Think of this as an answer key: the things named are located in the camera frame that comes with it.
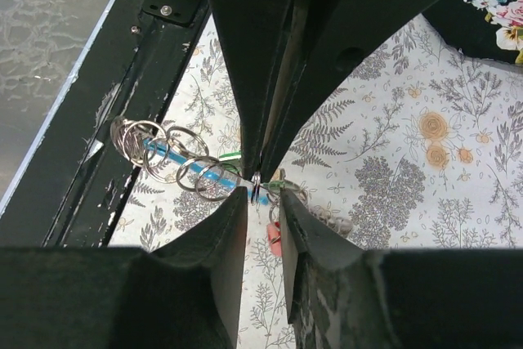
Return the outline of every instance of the white floral fabric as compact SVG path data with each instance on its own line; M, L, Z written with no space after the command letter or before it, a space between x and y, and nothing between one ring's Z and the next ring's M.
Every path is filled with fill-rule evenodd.
M212 20L166 123L192 129L211 155L239 150L239 116ZM309 209L364 248L523 244L523 76L461 56L418 16L383 43L316 111L281 167ZM163 169L174 173L177 165ZM208 216L205 202L142 171L111 245L147 251ZM269 207L249 208L240 348L294 348Z

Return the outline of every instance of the screw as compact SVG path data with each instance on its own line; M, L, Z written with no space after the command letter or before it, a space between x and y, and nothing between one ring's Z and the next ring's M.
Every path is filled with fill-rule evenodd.
M170 16L171 13L172 13L172 8L170 6L163 6L160 9L160 14L162 14L163 16Z

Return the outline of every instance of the concrete floor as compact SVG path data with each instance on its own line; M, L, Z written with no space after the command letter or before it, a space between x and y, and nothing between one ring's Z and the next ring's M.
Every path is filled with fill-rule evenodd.
M0 198L109 0L0 0Z

